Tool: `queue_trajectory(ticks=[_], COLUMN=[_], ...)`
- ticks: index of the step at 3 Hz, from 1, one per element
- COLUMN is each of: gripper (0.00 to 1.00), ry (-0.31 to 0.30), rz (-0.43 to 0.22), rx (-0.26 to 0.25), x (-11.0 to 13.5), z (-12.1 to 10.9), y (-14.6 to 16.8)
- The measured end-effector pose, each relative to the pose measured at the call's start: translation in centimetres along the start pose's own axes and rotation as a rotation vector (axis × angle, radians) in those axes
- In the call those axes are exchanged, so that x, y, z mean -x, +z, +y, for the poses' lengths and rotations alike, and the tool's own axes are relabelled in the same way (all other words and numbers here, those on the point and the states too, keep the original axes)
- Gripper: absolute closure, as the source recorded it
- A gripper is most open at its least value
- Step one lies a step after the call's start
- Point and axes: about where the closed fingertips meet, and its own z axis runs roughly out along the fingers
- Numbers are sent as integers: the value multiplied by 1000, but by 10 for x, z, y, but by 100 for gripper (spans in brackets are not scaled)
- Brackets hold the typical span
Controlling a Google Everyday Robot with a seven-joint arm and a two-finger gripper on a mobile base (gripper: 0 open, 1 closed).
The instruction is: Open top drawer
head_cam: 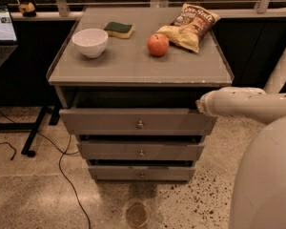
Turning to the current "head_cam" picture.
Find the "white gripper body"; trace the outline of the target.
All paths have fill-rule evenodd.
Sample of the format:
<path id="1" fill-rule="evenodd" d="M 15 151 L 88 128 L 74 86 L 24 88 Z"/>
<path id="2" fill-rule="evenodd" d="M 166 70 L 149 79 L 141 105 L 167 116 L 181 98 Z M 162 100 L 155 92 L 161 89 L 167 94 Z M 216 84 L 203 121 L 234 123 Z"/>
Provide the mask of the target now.
<path id="1" fill-rule="evenodd" d="M 211 91 L 201 96 L 199 102 L 203 114 L 207 116 L 221 116 L 221 111 L 217 106 L 219 103 L 218 97 L 219 91 Z"/>

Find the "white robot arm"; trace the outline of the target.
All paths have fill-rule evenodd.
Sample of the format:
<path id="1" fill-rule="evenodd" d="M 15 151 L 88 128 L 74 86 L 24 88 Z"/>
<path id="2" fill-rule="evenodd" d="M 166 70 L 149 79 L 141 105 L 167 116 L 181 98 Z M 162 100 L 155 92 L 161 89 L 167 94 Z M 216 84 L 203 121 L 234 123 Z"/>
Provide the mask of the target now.
<path id="1" fill-rule="evenodd" d="M 196 101 L 206 116 L 247 117 L 265 127 L 237 170 L 229 229 L 286 229 L 286 48 L 264 88 L 225 87 Z"/>

